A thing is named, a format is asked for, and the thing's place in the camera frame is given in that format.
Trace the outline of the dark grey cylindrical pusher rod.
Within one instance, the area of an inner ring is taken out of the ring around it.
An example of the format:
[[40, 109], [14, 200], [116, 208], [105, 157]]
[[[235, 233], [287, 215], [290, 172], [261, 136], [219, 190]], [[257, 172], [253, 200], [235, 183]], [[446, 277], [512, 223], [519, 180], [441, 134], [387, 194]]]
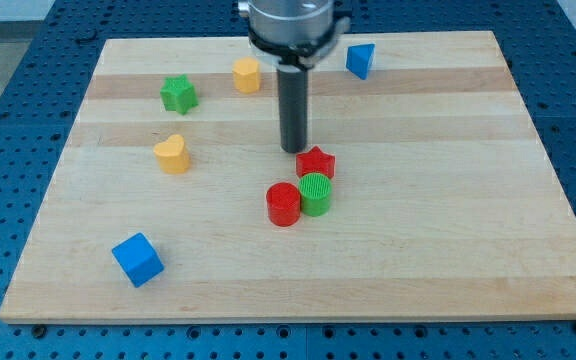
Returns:
[[299, 153], [307, 145], [308, 73], [278, 70], [276, 75], [281, 148]]

